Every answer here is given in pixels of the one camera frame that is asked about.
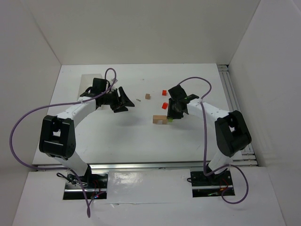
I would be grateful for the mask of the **long natural wood plank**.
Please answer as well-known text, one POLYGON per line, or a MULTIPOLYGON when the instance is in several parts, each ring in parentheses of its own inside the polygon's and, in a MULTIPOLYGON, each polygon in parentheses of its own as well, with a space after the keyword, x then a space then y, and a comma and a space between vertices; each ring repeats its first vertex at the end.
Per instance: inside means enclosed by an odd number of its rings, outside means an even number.
POLYGON ((153 115, 154 121, 166 121, 167 116, 166 115, 153 115))

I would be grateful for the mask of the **white perforated plastic box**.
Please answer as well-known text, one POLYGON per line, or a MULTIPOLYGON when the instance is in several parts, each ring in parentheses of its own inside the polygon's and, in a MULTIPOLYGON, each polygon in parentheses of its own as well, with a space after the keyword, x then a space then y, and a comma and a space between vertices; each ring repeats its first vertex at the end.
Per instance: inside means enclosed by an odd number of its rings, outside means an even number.
POLYGON ((82 74, 81 75, 80 85, 79 85, 79 91, 78 91, 77 98, 79 98, 80 95, 87 90, 87 88, 89 88, 89 87, 91 87, 93 85, 93 79, 94 78, 103 79, 103 75, 100 74, 100 73, 82 74))

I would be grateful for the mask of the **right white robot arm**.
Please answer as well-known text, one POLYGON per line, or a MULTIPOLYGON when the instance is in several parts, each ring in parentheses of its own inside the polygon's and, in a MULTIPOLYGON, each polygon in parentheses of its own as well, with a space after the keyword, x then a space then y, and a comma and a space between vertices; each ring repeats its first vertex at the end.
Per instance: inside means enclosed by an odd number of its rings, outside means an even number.
POLYGON ((167 118, 181 119, 184 114, 190 114, 204 122, 204 165, 205 176, 215 178, 222 174, 232 163, 233 156, 246 148, 251 141, 251 135, 244 117, 240 111, 226 111, 204 102, 195 94, 187 95, 184 89, 177 85, 168 90, 169 107, 167 118), (207 124, 215 128, 218 151, 207 163, 207 124))

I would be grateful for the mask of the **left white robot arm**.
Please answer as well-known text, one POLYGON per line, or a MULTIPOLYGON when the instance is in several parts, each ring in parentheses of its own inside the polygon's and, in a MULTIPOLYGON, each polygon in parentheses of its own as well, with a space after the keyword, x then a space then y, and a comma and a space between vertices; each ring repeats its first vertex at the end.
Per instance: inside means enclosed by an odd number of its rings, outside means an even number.
POLYGON ((128 107, 134 107, 122 87, 106 92, 109 84, 108 80, 94 78, 92 86, 80 95, 78 104, 55 116, 47 115, 42 121, 40 152, 73 170, 85 183, 91 180, 92 170, 76 153, 76 127, 102 105, 110 106, 114 113, 126 112, 128 107))

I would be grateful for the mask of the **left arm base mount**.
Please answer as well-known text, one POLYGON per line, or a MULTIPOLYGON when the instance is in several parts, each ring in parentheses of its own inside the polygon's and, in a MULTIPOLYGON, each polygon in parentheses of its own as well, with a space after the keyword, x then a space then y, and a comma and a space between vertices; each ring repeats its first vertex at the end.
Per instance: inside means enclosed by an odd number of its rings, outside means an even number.
MULTIPOLYGON (((73 174, 68 173, 65 176, 62 173, 57 173, 56 176, 65 180, 63 200, 85 199, 80 183, 73 174)), ((107 199, 108 174, 100 173, 92 174, 91 176, 92 177, 88 182, 82 181, 87 199, 107 199)))

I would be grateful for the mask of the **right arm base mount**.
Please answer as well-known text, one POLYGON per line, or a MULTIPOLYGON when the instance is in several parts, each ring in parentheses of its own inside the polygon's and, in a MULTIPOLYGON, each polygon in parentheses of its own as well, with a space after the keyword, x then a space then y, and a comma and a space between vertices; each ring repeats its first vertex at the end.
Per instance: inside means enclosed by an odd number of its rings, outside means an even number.
POLYGON ((224 170, 221 174, 212 174, 208 177, 202 171, 191 171, 187 181, 192 186, 192 196, 196 197, 216 197, 234 196, 235 191, 232 176, 229 170, 224 170))

